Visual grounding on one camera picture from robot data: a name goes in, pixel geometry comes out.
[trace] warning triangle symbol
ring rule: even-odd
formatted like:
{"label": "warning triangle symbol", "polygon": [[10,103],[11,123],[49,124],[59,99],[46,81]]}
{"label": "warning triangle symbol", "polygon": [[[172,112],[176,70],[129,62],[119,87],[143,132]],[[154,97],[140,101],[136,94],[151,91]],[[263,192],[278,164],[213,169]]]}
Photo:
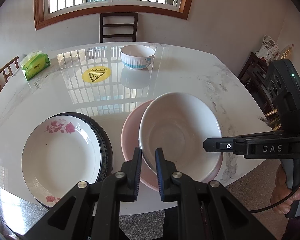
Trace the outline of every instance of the warning triangle symbol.
{"label": "warning triangle symbol", "polygon": [[95,73],[89,72],[89,76],[90,76],[90,79],[91,79],[92,82],[96,81],[103,74],[105,74],[105,72],[95,72]]}

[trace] green tissue package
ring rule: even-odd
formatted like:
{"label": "green tissue package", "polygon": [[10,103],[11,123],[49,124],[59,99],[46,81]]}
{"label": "green tissue package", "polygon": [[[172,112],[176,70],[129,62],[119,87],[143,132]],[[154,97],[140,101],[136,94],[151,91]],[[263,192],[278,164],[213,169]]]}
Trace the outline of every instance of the green tissue package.
{"label": "green tissue package", "polygon": [[50,66],[50,60],[47,54],[42,53],[42,51],[36,51],[29,53],[21,60],[20,65],[26,79],[30,80],[40,71]]}

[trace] white floral plate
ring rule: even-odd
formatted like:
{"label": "white floral plate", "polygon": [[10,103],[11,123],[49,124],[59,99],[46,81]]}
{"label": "white floral plate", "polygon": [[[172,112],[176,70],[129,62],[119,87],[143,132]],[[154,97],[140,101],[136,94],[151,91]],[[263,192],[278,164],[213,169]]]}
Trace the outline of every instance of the white floral plate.
{"label": "white floral plate", "polygon": [[29,136],[21,165],[31,194],[52,207],[79,181],[96,182],[100,144],[83,120],[67,115],[52,117]]}

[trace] small white bowl with blue stripe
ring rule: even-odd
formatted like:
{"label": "small white bowl with blue stripe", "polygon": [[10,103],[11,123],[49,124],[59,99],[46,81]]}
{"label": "small white bowl with blue stripe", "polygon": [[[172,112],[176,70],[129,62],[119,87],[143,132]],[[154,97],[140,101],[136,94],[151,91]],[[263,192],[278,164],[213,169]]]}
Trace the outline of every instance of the small white bowl with blue stripe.
{"label": "small white bowl with blue stripe", "polygon": [[155,51],[143,45],[128,45],[121,48],[121,59],[131,69],[143,69],[153,62]]}

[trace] blue stripe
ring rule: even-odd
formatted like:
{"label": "blue stripe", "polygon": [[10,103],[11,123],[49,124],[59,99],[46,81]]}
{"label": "blue stripe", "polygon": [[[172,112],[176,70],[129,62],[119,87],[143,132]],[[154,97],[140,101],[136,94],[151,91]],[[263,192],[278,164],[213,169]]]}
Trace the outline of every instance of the blue stripe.
{"label": "blue stripe", "polygon": [[128,63],[125,63],[124,61],[122,61],[123,64],[125,64],[127,67],[130,67],[130,68],[145,68],[147,67],[147,65],[130,65]]}

